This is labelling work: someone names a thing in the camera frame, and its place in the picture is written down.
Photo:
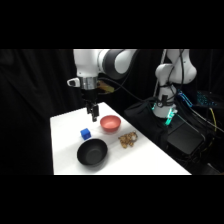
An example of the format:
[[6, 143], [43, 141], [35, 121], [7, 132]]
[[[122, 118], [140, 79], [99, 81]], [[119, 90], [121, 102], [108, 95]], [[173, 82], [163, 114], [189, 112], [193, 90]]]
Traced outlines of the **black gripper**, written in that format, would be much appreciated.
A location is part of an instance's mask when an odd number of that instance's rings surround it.
[[83, 90], [82, 96], [87, 106], [87, 114], [92, 114], [92, 120], [93, 122], [96, 122], [97, 117], [99, 116], [99, 107], [94, 104], [97, 103], [98, 91], [96, 89]]

